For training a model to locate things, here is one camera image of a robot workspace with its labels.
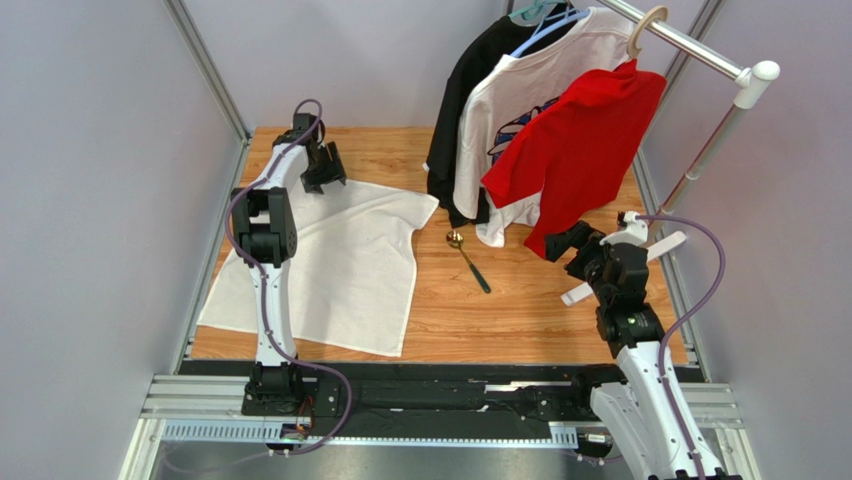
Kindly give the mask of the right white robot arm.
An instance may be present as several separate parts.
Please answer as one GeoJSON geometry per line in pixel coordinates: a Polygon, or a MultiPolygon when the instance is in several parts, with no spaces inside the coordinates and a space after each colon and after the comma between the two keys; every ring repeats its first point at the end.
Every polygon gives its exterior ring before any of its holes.
{"type": "Polygon", "coordinates": [[[566,273],[584,281],[598,302],[597,329],[615,360],[577,375],[588,399],[636,479],[729,479],[707,445],[680,387],[671,339],[647,303],[648,225],[627,212],[606,234],[584,221],[547,236],[545,257],[555,262],[569,249],[566,273]]]}

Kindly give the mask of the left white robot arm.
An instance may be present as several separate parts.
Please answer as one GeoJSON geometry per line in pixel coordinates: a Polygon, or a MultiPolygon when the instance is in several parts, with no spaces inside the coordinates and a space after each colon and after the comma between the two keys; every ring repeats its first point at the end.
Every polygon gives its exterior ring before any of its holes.
{"type": "Polygon", "coordinates": [[[318,116],[295,114],[291,128],[274,141],[262,173],[233,190],[227,208],[227,236],[248,267],[256,300],[257,350],[242,406],[247,416],[293,416],[308,404],[288,291],[298,245],[291,197],[321,194],[323,185],[345,182],[337,148],[324,136],[318,116]]]}

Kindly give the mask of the white cloth napkin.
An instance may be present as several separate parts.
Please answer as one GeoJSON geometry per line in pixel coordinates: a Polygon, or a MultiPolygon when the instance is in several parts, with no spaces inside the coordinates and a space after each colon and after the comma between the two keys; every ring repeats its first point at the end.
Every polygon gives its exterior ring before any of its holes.
{"type": "Polygon", "coordinates": [[[298,240],[288,285],[294,337],[401,356],[417,277],[412,235],[437,199],[351,181],[321,194],[297,188],[290,201],[298,240]]]}

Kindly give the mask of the gold spoon green handle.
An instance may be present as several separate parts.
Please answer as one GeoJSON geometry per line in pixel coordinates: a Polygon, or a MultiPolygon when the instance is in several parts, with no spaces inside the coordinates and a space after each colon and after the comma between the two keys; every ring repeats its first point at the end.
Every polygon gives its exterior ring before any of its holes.
{"type": "Polygon", "coordinates": [[[462,255],[462,258],[465,260],[466,264],[468,265],[468,268],[470,269],[472,275],[476,279],[483,292],[486,294],[490,294],[492,292],[490,285],[463,249],[463,235],[457,230],[451,230],[446,234],[445,240],[451,248],[457,250],[462,255]]]}

